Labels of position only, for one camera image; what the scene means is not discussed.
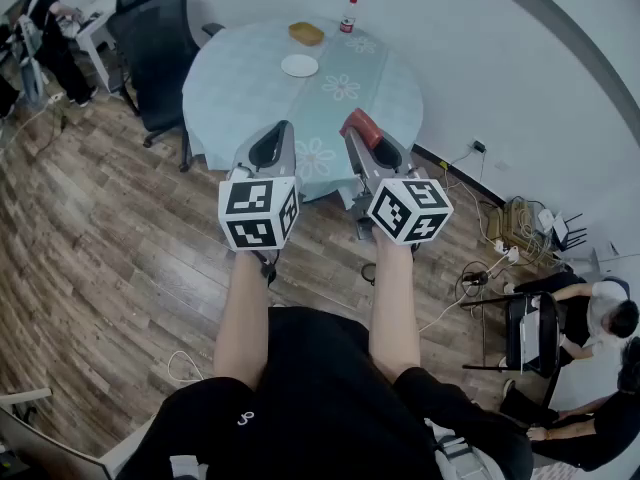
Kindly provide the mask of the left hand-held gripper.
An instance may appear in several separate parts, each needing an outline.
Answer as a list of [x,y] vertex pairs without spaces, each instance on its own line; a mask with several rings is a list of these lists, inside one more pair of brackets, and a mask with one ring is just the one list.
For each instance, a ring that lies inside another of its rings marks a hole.
[[276,251],[298,215],[294,127],[280,120],[237,149],[219,183],[218,219],[232,250]]

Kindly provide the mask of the yellow rectangular tray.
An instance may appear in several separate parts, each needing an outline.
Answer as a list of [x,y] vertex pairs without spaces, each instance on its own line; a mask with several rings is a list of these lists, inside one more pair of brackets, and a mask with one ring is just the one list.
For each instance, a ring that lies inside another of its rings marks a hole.
[[300,44],[313,47],[324,40],[324,32],[308,22],[296,22],[288,26],[289,36]]

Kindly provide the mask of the black office chair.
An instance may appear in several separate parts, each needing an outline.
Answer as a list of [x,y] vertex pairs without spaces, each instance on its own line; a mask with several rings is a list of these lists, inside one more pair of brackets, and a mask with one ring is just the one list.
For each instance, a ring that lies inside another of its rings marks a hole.
[[148,131],[143,146],[181,130],[179,170],[192,152],[183,115],[183,86],[199,52],[188,24],[187,0],[116,0],[107,20],[123,75],[120,94]]

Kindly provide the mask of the person's black clothing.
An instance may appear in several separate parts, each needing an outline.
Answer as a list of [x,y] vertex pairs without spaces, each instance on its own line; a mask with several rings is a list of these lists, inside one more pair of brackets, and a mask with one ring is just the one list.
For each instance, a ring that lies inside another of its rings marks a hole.
[[210,378],[169,396],[117,480],[172,480],[193,456],[206,480],[442,480],[432,426],[530,480],[531,445],[509,420],[412,367],[388,381],[363,325],[304,307],[269,312],[268,362],[256,387]]

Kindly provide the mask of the white power strip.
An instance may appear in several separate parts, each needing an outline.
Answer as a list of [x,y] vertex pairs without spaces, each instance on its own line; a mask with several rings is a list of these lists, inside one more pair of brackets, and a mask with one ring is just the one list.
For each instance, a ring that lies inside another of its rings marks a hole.
[[502,240],[497,239],[494,244],[494,250],[502,258],[506,258],[511,264],[517,263],[520,259],[520,252],[517,246],[508,247]]

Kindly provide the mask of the white frame table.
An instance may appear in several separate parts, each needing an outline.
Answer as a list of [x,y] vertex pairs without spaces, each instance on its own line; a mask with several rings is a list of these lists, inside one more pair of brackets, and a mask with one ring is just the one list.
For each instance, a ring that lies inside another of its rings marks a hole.
[[48,437],[14,414],[18,404],[51,396],[49,387],[0,395],[0,442],[20,459],[40,466],[52,480],[114,480],[155,419],[153,415],[106,454],[95,458]]

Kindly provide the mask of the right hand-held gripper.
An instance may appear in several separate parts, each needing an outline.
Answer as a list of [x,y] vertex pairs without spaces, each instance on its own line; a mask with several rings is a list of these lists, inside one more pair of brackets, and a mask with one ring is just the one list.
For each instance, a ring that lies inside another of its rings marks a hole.
[[359,180],[351,207],[358,238],[371,239],[378,226],[398,245],[433,240],[453,214],[440,183],[387,133],[373,150],[353,126],[343,127],[342,137]]

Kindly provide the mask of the white round plate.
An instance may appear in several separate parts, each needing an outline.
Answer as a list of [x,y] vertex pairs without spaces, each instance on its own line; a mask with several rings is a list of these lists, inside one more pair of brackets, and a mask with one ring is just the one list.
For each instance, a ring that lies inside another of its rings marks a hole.
[[319,69],[316,59],[304,54],[292,54],[281,62],[282,71],[295,78],[307,78],[313,76]]

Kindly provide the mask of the light blue flowered tablecloth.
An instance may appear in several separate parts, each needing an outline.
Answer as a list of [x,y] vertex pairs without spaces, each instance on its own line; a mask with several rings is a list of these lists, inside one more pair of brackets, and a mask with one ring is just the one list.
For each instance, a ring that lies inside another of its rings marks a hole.
[[[339,131],[356,108],[403,147],[415,143],[423,121],[416,79],[382,40],[355,29],[350,34],[323,18],[321,44],[306,47],[289,36],[282,20],[227,28],[197,54],[183,86],[183,114],[191,150],[211,170],[231,168],[237,148],[280,120],[294,127],[296,174],[311,201],[340,193],[350,205],[359,180]],[[282,60],[304,54],[318,71],[295,78]]]

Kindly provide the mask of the person's left forearm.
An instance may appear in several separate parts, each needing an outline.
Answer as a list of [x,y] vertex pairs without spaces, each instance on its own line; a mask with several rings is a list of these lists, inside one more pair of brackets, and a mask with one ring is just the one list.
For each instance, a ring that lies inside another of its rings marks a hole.
[[238,252],[213,355],[213,375],[256,389],[268,360],[268,293],[261,263]]

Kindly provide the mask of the white desk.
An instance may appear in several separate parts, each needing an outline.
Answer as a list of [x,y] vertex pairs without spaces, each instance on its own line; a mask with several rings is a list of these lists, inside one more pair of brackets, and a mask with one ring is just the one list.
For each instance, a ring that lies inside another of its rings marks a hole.
[[94,67],[98,81],[110,93],[119,93],[124,74],[119,64],[115,39],[107,28],[115,13],[115,0],[98,0],[84,9],[88,16],[75,35],[75,42],[86,53]]

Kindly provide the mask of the black folding chair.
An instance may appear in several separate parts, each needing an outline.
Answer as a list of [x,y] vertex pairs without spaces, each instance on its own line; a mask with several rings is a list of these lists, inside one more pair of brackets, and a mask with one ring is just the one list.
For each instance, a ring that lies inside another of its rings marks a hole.
[[[560,326],[557,304],[548,292],[514,293],[461,307],[479,306],[482,324],[482,364],[463,364],[465,370],[534,372],[548,381],[542,406],[550,404],[560,370]],[[504,366],[489,366],[486,353],[485,306],[503,310],[506,328]]]

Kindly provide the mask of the person's right forearm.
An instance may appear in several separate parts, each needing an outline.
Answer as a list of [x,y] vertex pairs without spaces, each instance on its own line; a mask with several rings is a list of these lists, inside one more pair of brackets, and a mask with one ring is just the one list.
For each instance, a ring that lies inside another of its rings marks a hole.
[[375,366],[391,383],[421,361],[417,327],[413,256],[377,226],[374,298],[369,329],[369,353]]

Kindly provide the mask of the grey white pack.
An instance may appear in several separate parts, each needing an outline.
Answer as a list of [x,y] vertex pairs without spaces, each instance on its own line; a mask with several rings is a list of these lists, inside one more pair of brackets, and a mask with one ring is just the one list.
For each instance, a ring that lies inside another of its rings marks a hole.
[[443,480],[506,480],[499,465],[465,438],[428,418],[424,423],[436,440],[435,459]]

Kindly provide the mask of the white router black antennas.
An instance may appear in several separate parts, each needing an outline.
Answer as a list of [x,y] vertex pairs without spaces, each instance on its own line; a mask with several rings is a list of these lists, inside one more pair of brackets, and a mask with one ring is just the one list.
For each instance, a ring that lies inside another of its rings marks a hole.
[[536,219],[541,232],[551,240],[555,248],[560,252],[578,247],[586,243],[587,228],[571,230],[569,224],[581,217],[578,214],[565,219],[560,213],[554,215],[548,208],[543,208],[537,213]]

